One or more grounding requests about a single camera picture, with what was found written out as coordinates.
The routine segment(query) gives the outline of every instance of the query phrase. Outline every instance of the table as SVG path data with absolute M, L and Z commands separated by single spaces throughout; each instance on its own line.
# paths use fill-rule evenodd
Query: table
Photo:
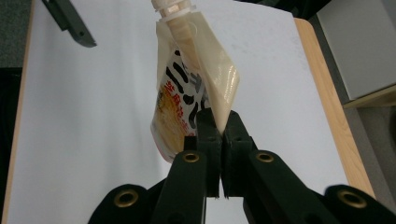
M 258 147 L 319 193 L 348 182 L 373 194 L 312 27 L 269 7 L 193 2 L 240 71 L 233 109 Z M 149 132 L 159 15 L 149 1 L 73 3 L 98 47 L 33 3 L 3 223 L 86 223 L 111 189 L 149 188 L 169 170 Z M 241 202 L 208 200 L 207 223 L 246 222 Z

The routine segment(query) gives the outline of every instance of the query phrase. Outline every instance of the brass ring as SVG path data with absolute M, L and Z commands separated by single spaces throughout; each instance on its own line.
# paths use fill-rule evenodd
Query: brass ring
M 274 157 L 268 153 L 260 152 L 257 153 L 256 159 L 262 162 L 271 162 L 274 160 Z
M 186 162 L 196 162 L 199 160 L 199 156 L 195 153 L 187 153 L 183 155 L 183 160 Z
M 364 200 L 361 196 L 358 194 L 348 191 L 346 189 L 341 189 L 337 192 L 338 199 L 341 200 L 341 202 L 346 203 L 349 206 L 355 207 L 355 208 L 364 208 L 367 206 L 366 200 Z
M 138 198 L 139 198 L 139 194 L 136 191 L 134 191 L 134 189 L 125 189 L 120 191 L 116 195 L 116 197 L 114 198 L 114 204 L 120 208 L 129 207 L 134 203 L 136 203 Z

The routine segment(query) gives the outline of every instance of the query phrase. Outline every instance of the white table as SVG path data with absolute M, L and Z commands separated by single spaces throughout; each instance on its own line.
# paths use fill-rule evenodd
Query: white table
M 98 46 L 78 45 L 33 3 L 3 223 L 87 223 L 110 190 L 149 188 L 170 167 L 149 131 L 160 15 L 149 0 L 72 2 Z M 319 193 L 346 184 L 292 16 L 230 0 L 193 3 L 239 69 L 233 110 L 257 146 Z M 247 222 L 242 199 L 208 200 L 206 211 L 206 223 Z

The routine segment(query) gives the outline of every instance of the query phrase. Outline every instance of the transparent plastic packaging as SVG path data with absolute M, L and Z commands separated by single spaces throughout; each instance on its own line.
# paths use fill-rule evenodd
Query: transparent plastic packaging
M 195 135 L 198 111 L 211 107 L 224 132 L 239 74 L 201 12 L 184 0 L 152 0 L 157 22 L 158 98 L 151 132 L 163 157 L 172 162 L 184 137 Z

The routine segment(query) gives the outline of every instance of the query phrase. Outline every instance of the wooden trim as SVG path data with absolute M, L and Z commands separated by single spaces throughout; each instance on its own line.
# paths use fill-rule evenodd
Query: wooden trim
M 315 31 L 308 21 L 295 19 L 295 22 L 349 185 L 374 197 Z
M 30 18 L 29 18 L 29 28 L 27 30 L 26 36 L 26 46 L 25 46 L 25 53 L 23 58 L 23 68 L 22 68 L 22 75 L 21 75 L 21 87 L 20 87 L 20 96 L 18 99 L 18 109 L 17 109 L 17 117 L 15 118 L 15 128 L 14 128 L 14 138 L 12 140 L 12 149 L 11 155 L 9 158 L 9 167 L 8 167 L 8 177 L 7 177 L 7 189 L 6 189 L 6 196 L 4 199 L 4 207 L 3 207 L 3 216 L 2 222 L 3 224 L 7 224 L 8 220 L 8 208 L 9 208 L 9 201 L 11 198 L 11 191 L 12 191 L 12 180 L 14 176 L 14 168 L 15 168 L 15 160 L 18 148 L 18 138 L 21 126 L 21 112 L 22 112 L 22 105 L 23 105 L 23 95 L 24 95 L 24 86 L 26 81 L 26 67 L 27 61 L 29 56 L 29 47 L 30 47 L 30 37 L 32 33 L 32 26 L 33 26 L 33 16 L 34 16 L 34 8 L 35 8 L 35 0 L 32 0 L 32 5 L 30 7 Z
M 396 85 L 344 104 L 344 108 L 392 105 L 396 105 Z

